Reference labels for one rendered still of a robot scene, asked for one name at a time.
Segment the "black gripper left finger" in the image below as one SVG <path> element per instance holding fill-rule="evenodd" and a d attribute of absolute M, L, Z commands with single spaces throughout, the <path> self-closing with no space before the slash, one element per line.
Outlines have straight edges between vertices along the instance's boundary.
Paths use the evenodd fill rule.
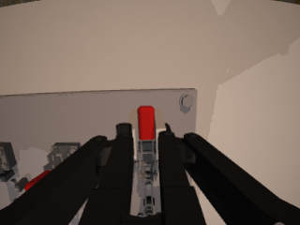
<path fill-rule="evenodd" d="M 68 225 L 87 199 L 78 225 L 120 225 L 130 214 L 137 110 L 116 125 L 114 140 L 93 137 L 1 209 L 0 225 Z"/>

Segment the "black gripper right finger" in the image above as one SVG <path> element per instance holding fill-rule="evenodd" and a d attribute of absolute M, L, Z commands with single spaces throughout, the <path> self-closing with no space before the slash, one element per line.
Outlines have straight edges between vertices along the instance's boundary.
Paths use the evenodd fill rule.
<path fill-rule="evenodd" d="M 155 109 L 165 225 L 206 225 L 186 171 L 226 225 L 300 225 L 300 208 L 281 200 L 203 137 L 190 132 L 178 138 L 169 130 L 161 109 Z"/>

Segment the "grey fixture plate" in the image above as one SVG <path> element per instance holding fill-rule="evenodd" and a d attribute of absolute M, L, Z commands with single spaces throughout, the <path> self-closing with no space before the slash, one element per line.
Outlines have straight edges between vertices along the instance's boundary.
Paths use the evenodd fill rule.
<path fill-rule="evenodd" d="M 190 94 L 189 108 L 180 97 Z M 93 137 L 116 137 L 116 125 L 127 123 L 131 110 L 140 106 L 161 109 L 164 123 L 175 137 L 196 131 L 198 90 L 195 88 L 128 89 L 53 92 L 0 96 L 0 143 L 11 143 L 17 164 L 11 169 L 17 183 L 43 173 L 55 143 L 80 143 Z M 8 181 L 0 182 L 0 210 L 18 199 Z"/>

